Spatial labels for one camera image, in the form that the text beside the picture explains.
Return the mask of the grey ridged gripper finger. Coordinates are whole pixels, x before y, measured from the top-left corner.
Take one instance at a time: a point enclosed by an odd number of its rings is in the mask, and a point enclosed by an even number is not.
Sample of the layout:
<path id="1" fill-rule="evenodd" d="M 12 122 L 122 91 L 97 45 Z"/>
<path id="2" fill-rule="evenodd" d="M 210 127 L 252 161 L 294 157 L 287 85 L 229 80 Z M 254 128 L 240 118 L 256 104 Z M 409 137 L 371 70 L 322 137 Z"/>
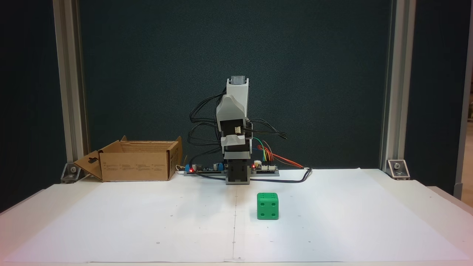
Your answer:
<path id="1" fill-rule="evenodd" d="M 236 135 L 231 134 L 227 136 L 221 137 L 221 146 L 222 147 L 230 147 L 230 146 L 241 146 L 247 145 L 253 140 L 252 137 L 248 137 L 246 135 Z"/>

